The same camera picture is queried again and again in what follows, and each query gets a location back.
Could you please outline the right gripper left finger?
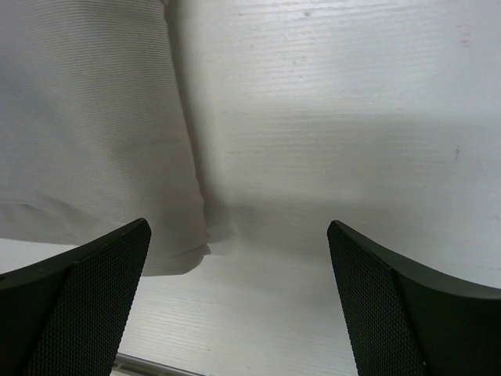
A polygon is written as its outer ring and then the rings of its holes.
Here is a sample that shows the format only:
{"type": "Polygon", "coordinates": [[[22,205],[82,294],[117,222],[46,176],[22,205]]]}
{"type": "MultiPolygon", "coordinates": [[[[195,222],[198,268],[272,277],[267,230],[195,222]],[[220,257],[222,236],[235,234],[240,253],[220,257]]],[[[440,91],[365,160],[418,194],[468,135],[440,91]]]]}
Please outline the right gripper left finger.
{"type": "Polygon", "coordinates": [[[1,275],[3,375],[111,373],[150,245],[145,219],[1,275]]]}

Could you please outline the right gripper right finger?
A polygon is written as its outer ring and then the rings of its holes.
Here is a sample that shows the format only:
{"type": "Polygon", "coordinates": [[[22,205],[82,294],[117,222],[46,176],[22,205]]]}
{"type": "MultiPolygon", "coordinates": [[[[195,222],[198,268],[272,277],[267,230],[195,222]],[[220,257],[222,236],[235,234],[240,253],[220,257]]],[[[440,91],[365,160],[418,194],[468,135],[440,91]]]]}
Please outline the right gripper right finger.
{"type": "Polygon", "coordinates": [[[498,375],[500,290],[439,272],[340,221],[327,237],[359,375],[498,375]]]}

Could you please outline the grey trousers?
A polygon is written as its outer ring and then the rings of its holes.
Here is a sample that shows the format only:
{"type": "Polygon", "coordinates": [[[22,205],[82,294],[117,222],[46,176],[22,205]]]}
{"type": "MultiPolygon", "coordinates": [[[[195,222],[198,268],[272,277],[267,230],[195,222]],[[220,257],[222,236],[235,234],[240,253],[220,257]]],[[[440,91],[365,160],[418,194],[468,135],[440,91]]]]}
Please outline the grey trousers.
{"type": "Polygon", "coordinates": [[[1,235],[85,244],[135,219],[143,272],[208,252],[166,1],[1,4],[1,235]]]}

